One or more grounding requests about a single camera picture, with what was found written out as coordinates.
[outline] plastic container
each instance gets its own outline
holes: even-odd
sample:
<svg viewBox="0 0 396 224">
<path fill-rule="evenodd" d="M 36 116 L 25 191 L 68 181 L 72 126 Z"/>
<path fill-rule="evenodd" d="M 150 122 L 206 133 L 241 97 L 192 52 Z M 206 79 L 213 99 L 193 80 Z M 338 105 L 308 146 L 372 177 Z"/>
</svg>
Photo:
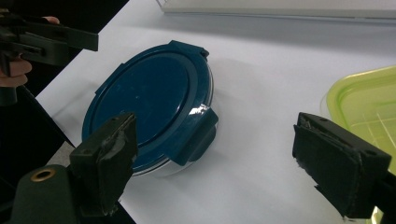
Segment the plastic container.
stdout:
<svg viewBox="0 0 396 224">
<path fill-rule="evenodd" d="M 120 65 L 96 91 L 82 139 L 106 120 L 136 115 L 134 175 L 170 175 L 197 161 L 216 135 L 213 78 L 200 47 L 171 41 Z"/>
<path fill-rule="evenodd" d="M 344 77 L 325 99 L 332 121 L 391 155 L 389 170 L 396 174 L 396 66 Z M 368 223 L 381 216 L 375 209 Z"/>
</svg>

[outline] blue locking tab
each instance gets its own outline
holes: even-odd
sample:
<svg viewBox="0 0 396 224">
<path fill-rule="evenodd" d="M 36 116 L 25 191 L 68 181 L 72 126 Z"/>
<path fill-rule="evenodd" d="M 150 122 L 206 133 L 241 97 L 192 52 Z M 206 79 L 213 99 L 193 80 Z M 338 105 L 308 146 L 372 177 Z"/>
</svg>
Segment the blue locking tab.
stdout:
<svg viewBox="0 0 396 224">
<path fill-rule="evenodd" d="M 136 173 L 198 160 L 216 135 L 213 79 L 200 47 L 171 41 L 121 64 L 96 91 L 84 119 L 86 139 L 108 119 L 136 115 Z"/>
</svg>

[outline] human hand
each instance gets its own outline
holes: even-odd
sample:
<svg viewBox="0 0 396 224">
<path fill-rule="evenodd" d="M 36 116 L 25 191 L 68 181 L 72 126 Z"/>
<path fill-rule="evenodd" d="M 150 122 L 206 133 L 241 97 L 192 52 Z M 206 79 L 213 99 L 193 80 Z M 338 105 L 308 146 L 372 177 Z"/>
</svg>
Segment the human hand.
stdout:
<svg viewBox="0 0 396 224">
<path fill-rule="evenodd" d="M 56 17 L 48 16 L 44 18 L 52 24 L 60 24 Z M 18 87 L 25 84 L 28 80 L 26 74 L 32 71 L 32 65 L 18 57 L 9 63 L 9 69 L 10 77 L 0 70 L 0 87 Z"/>
</svg>

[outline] white table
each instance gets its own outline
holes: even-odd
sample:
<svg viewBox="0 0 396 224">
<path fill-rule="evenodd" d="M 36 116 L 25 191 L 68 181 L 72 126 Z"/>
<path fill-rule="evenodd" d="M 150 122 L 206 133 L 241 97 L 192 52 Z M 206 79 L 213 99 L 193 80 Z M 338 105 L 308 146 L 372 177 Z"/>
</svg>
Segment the white table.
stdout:
<svg viewBox="0 0 396 224">
<path fill-rule="evenodd" d="M 344 223 L 291 156 L 300 111 L 320 115 L 339 78 L 396 63 L 386 24 L 163 14 L 131 0 L 37 97 L 78 145 L 96 89 L 137 53 L 171 40 L 204 47 L 219 128 L 194 165 L 129 182 L 121 203 L 138 224 Z"/>
</svg>

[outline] round blue lid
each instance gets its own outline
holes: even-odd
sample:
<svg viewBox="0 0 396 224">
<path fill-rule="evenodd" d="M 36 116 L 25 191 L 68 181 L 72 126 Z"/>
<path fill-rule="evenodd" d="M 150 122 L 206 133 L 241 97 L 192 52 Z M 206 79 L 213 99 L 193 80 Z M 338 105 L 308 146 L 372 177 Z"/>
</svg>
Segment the round blue lid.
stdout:
<svg viewBox="0 0 396 224">
<path fill-rule="evenodd" d="M 171 41 L 121 64 L 96 91 L 82 139 L 108 119 L 133 112 L 139 149 L 135 172 L 167 160 L 179 165 L 197 160 L 218 121 L 209 107 L 213 83 L 207 55 L 203 48 Z"/>
</svg>

